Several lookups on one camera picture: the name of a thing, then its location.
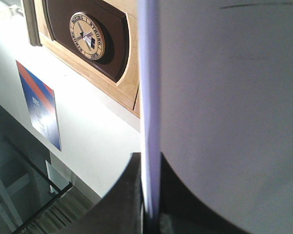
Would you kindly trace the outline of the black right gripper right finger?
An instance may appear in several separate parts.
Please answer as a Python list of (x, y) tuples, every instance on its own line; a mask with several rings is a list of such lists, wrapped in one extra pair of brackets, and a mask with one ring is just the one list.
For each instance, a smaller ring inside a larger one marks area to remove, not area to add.
[(161, 234), (246, 234), (214, 212), (181, 181), (161, 153)]

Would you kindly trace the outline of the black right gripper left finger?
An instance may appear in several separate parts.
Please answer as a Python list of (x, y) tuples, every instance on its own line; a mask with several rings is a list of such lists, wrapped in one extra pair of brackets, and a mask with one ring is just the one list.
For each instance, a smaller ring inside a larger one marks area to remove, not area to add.
[(143, 195), (141, 154), (132, 153), (125, 170), (108, 193), (62, 234), (141, 234)]

